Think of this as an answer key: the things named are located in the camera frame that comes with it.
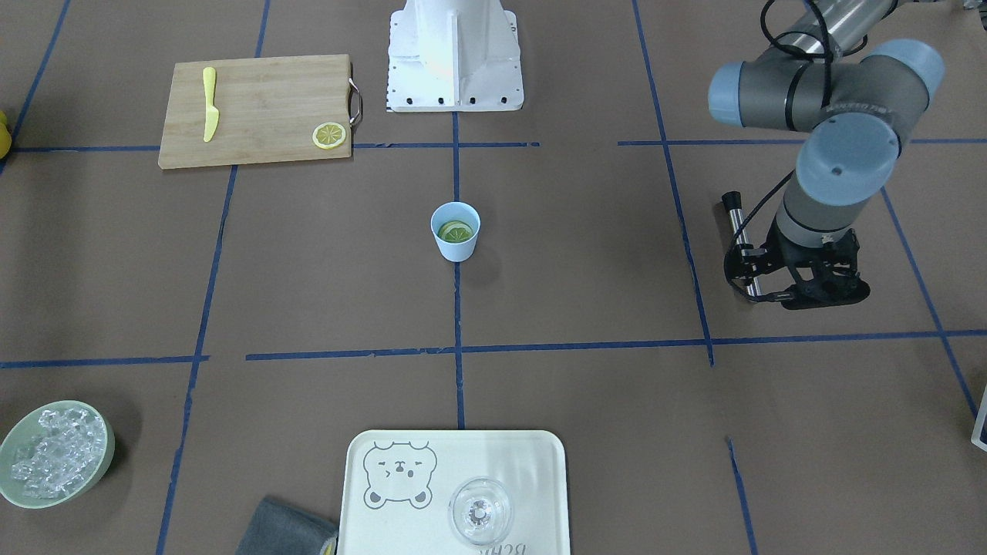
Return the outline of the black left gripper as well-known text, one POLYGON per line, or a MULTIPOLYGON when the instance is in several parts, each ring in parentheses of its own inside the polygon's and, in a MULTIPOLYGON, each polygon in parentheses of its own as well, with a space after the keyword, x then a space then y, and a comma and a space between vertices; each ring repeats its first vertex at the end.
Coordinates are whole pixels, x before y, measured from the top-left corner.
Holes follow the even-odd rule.
POLYGON ((779 302, 787 310, 857 304, 871 294, 870 285, 860 276, 857 253, 860 245, 854 229, 837 241, 820 248, 794 243, 770 228, 767 239, 751 255, 748 243, 733 245, 725 253, 723 270, 727 282, 751 302, 779 302), (747 294, 745 287, 759 277, 785 268, 793 284, 769 294, 747 294))

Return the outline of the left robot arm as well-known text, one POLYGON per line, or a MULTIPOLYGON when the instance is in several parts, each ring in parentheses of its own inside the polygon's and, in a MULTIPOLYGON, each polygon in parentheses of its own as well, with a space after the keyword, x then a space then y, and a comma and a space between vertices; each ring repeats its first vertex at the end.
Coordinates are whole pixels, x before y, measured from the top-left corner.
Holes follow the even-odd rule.
POLYGON ((884 189, 945 76, 941 54, 914 39, 875 46, 857 63, 847 56, 896 1, 807 1, 805 14, 773 34, 753 61, 713 75, 708 108, 716 122, 806 133, 792 171, 773 187, 780 203, 765 241, 748 240, 757 208, 723 194, 731 221, 723 258, 727 284, 748 302, 803 310, 856 304, 870 294, 860 276, 854 222, 884 189))

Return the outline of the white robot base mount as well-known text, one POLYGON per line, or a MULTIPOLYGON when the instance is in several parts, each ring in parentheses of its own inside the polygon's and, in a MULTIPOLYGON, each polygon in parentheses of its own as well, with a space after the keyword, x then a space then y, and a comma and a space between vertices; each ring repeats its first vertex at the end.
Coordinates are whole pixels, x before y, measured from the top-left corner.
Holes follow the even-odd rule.
POLYGON ((390 15, 389 32, 389 112, 513 112, 524 105, 517 18, 500 1, 408 1, 390 15))

